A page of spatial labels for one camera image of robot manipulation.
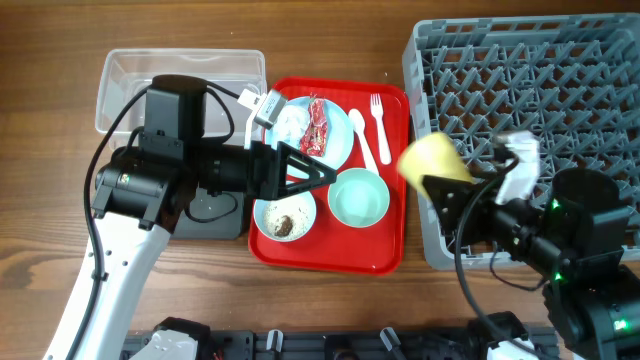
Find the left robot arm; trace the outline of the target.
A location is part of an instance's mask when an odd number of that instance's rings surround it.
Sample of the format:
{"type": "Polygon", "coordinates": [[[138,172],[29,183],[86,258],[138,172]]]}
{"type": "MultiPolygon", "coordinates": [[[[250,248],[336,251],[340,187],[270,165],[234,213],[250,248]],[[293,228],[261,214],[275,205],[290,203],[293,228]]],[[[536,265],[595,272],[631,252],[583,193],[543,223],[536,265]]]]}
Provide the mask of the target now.
{"type": "Polygon", "coordinates": [[[147,278],[198,190],[279,200],[332,184],[335,171],[296,148],[204,134],[206,102],[231,91],[186,75],[154,77],[138,92],[142,126],[83,185],[89,239],[49,359],[113,359],[147,278]]]}

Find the rice and food scraps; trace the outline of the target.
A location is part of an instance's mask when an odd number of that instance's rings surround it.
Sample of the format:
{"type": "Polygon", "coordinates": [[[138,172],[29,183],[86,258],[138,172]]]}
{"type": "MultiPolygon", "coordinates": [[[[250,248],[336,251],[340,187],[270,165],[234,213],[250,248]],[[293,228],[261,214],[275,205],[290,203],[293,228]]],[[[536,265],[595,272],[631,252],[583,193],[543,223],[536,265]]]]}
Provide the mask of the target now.
{"type": "Polygon", "coordinates": [[[297,197],[268,202],[262,220],[267,233],[278,241],[300,238],[312,225],[309,203],[297,197]]]}

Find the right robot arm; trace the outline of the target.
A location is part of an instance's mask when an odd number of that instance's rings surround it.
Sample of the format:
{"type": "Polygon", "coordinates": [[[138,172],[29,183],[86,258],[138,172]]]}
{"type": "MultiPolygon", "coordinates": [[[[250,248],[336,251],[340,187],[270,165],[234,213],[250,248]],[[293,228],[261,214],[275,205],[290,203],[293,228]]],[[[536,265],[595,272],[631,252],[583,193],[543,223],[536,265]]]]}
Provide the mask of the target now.
{"type": "Polygon", "coordinates": [[[457,247],[491,240],[545,282],[548,318],[566,347],[584,359],[639,356],[639,278],[622,264],[629,221],[614,180],[565,169],[546,207],[498,201],[500,174],[480,184],[425,176],[420,184],[457,247]]]}

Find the light blue bowl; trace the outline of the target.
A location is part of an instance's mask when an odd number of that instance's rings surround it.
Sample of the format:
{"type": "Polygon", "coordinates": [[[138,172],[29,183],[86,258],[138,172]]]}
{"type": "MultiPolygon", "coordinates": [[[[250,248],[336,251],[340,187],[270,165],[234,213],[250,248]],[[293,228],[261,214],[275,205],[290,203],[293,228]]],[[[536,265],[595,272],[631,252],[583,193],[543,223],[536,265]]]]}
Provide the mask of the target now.
{"type": "Polygon", "coordinates": [[[310,192],[281,200],[256,200],[253,209],[258,230],[276,242],[293,242],[306,235],[316,218],[316,201],[310,192]]]}

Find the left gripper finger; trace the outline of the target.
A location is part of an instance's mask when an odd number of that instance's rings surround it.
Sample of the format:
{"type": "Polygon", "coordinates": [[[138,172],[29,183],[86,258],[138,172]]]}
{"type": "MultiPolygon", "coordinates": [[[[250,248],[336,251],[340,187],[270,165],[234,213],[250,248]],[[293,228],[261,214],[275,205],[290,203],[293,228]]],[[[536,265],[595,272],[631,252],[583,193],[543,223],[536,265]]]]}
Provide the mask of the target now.
{"type": "Polygon", "coordinates": [[[336,181],[336,174],[327,173],[324,177],[309,178],[302,182],[285,182],[278,186],[277,198],[284,199],[294,195],[298,195],[307,191],[312,191],[321,187],[329,186],[336,181]]]}
{"type": "Polygon", "coordinates": [[[333,168],[284,142],[277,143],[276,154],[276,163],[281,175],[287,175],[288,170],[293,168],[300,172],[300,175],[296,175],[296,178],[304,180],[336,179],[336,171],[333,168]]]}

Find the yellow cup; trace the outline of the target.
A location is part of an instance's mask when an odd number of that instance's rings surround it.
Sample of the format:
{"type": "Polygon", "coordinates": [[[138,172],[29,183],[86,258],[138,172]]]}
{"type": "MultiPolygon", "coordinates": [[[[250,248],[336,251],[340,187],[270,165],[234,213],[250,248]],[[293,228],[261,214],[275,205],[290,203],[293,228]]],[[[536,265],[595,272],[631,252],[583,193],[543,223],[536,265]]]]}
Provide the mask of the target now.
{"type": "Polygon", "coordinates": [[[441,132],[424,136],[409,145],[399,156],[396,169],[425,199],[429,199],[429,195],[422,185],[424,176],[473,183],[453,141],[441,132]]]}

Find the white napkin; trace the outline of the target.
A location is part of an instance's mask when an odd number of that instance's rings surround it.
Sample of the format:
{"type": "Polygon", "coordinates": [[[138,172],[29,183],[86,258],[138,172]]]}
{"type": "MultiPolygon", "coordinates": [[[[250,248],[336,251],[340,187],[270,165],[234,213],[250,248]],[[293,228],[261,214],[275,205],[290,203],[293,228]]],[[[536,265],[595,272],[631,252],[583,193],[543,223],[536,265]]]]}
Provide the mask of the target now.
{"type": "Polygon", "coordinates": [[[309,122],[310,115],[306,108],[286,105],[277,118],[274,135],[278,141],[298,147],[309,122]]]}

